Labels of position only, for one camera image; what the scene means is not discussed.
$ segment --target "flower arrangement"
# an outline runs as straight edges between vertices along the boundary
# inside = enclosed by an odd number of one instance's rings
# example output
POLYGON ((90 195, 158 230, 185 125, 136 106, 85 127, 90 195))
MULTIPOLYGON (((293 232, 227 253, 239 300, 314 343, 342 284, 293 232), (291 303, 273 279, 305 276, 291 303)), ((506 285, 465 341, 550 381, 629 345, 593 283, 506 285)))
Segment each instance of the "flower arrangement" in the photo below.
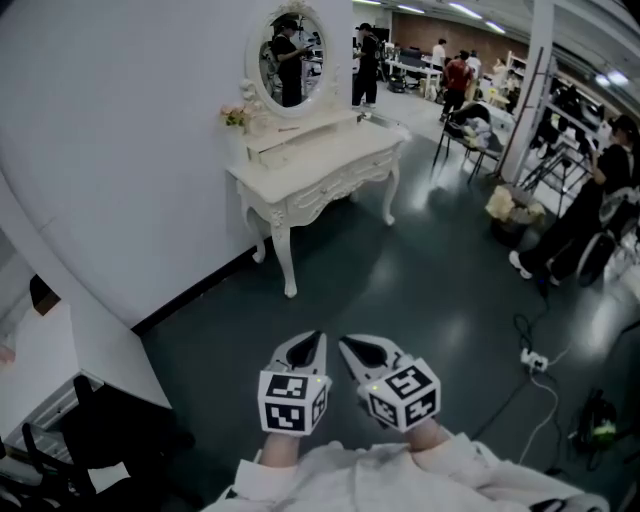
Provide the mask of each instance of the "flower arrangement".
POLYGON ((249 106, 230 107, 225 105, 220 109, 220 117, 222 117, 227 126, 240 126, 244 128, 251 112, 252 109, 249 106))

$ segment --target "table drawer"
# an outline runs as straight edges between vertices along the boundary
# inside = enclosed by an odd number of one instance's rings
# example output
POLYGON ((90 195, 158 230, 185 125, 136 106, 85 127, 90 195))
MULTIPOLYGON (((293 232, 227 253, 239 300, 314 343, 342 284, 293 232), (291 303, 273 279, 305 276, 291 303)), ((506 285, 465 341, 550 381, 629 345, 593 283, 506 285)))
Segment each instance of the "table drawer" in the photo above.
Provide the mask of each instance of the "table drawer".
POLYGON ((329 202, 337 199, 348 186, 348 169, 339 169, 318 183, 287 198, 287 211, 289 215, 297 215, 324 208, 329 202))
POLYGON ((394 156, 395 154, 393 150, 383 151, 381 153, 368 156, 367 158, 363 158, 358 162, 354 162, 351 164, 351 167, 356 176, 368 173, 378 168, 385 170, 390 169, 394 156))

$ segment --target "white cabinet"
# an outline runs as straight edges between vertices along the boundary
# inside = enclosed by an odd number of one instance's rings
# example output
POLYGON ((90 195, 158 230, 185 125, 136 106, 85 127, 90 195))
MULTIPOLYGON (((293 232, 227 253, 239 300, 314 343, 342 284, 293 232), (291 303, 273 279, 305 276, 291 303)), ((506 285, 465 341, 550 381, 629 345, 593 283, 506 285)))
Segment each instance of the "white cabinet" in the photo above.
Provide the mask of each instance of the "white cabinet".
MULTIPOLYGON (((79 375, 94 389, 110 384, 170 407, 137 336, 101 322, 90 310, 59 302, 40 316, 30 308, 11 336, 16 360, 0 367, 0 437, 9 446, 25 449, 23 423, 46 430, 77 405, 73 380, 79 375)), ((69 461, 61 437, 36 435, 35 441, 45 453, 69 461)))

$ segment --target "forearm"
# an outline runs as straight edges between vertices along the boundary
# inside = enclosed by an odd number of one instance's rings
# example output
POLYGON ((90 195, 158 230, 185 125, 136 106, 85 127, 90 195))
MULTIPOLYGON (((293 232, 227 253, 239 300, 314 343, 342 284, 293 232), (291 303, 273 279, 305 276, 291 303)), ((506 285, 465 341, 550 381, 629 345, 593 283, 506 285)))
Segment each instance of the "forearm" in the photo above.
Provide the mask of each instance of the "forearm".
POLYGON ((269 434, 259 464, 270 468, 290 468, 298 464, 300 438, 269 434))
POLYGON ((405 439, 411 447, 411 452, 416 453, 431 450, 450 438, 440 425, 429 419, 407 432, 405 439))
POLYGON ((591 172, 593 174, 593 179, 598 185, 604 185, 604 182, 607 181, 607 177, 598 167, 598 155, 596 153, 593 154, 591 160, 591 172))

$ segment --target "wooden wall panel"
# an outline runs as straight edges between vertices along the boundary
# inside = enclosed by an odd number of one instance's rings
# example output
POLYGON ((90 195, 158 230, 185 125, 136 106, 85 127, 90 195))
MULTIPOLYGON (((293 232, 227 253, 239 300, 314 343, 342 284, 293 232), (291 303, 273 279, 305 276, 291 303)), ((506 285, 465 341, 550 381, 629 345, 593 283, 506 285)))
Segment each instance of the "wooden wall panel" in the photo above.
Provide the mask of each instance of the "wooden wall panel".
POLYGON ((507 60, 509 51, 517 57, 526 59, 529 46, 508 37, 480 30, 461 23, 393 13, 392 38, 403 48, 415 46, 423 52, 431 53, 438 39, 447 40, 447 57, 454 57, 460 50, 476 50, 482 61, 485 73, 492 73, 491 67, 496 59, 507 60))

